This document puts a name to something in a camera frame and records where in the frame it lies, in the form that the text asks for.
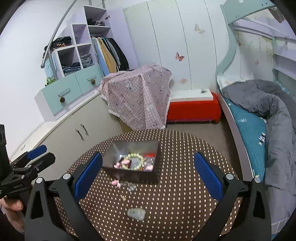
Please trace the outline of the person's left hand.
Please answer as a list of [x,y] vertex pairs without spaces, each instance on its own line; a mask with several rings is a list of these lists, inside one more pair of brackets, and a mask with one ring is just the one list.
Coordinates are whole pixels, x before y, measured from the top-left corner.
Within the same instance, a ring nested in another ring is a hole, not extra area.
[[23,203],[19,199],[8,199],[4,197],[1,199],[1,206],[5,210],[6,217],[10,224],[18,231],[23,232],[25,223],[23,218],[19,216],[18,212],[23,210]]

